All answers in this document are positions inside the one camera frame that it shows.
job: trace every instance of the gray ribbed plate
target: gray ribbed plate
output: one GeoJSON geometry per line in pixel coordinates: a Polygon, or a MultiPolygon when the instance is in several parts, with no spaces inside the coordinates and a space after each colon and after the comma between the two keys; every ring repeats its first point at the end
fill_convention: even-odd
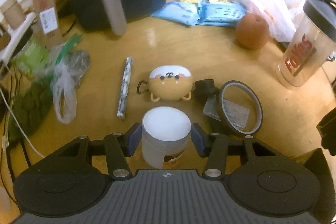
{"type": "Polygon", "coordinates": [[[272,218],[251,213],[228,195],[223,184],[195,170],[139,170],[116,181],[96,205],[63,218],[21,215],[15,224],[318,224],[309,213],[272,218]]]}

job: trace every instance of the black bottle lid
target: black bottle lid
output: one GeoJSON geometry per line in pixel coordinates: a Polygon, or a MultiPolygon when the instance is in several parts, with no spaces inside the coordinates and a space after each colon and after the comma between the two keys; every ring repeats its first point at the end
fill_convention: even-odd
{"type": "Polygon", "coordinates": [[[333,0],[306,0],[303,11],[332,41],[336,42],[336,8],[333,0]]]}

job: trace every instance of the circular black disc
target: circular black disc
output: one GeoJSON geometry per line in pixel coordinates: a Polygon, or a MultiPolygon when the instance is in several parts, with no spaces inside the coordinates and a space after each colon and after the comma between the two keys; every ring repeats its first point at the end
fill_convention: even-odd
{"type": "Polygon", "coordinates": [[[280,217],[308,210],[320,193],[311,171],[282,156],[248,161],[230,175],[228,187],[248,210],[280,217]]]}
{"type": "Polygon", "coordinates": [[[86,164],[54,163],[43,171],[32,166],[16,179],[14,194],[24,211],[48,217],[72,215],[102,197],[106,182],[98,169],[86,164]]]}

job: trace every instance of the patterned marker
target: patterned marker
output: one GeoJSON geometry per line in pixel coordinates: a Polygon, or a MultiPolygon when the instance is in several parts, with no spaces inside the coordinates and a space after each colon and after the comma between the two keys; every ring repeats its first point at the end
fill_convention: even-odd
{"type": "Polygon", "coordinates": [[[123,81],[121,83],[120,99],[117,113],[117,116],[122,119],[125,119],[126,99],[127,99],[129,81],[131,79],[131,67],[132,67],[132,58],[127,57],[123,81]]]}

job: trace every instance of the jar label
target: jar label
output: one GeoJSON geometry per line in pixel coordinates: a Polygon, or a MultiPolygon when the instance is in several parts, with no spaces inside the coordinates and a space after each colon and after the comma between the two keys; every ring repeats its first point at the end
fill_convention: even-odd
{"type": "Polygon", "coordinates": [[[302,69],[308,59],[316,52],[309,40],[303,35],[301,42],[292,46],[289,56],[285,59],[285,64],[289,72],[296,76],[302,69]]]}
{"type": "Polygon", "coordinates": [[[162,169],[171,169],[178,165],[178,163],[181,160],[181,156],[183,154],[183,150],[181,150],[178,153],[171,154],[171,155],[165,155],[165,158],[163,159],[162,169]]]}

